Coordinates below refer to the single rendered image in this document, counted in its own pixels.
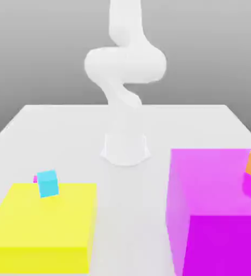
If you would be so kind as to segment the large yellow box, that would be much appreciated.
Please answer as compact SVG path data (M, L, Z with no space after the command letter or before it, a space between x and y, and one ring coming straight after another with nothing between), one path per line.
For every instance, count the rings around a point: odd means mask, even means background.
M96 210L96 184L60 184L46 198L13 184L0 204L0 274L88 273Z

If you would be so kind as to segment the large magenta box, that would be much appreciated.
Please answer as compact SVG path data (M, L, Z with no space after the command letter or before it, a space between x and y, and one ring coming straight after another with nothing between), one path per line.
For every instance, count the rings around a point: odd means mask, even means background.
M251 276L249 149L174 149L166 226L176 276Z

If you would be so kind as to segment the small cyan cube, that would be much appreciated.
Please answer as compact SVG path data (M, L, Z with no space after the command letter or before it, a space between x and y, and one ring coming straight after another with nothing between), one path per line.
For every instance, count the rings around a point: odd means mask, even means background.
M38 172L37 180L41 198L59 194L58 179L55 170Z

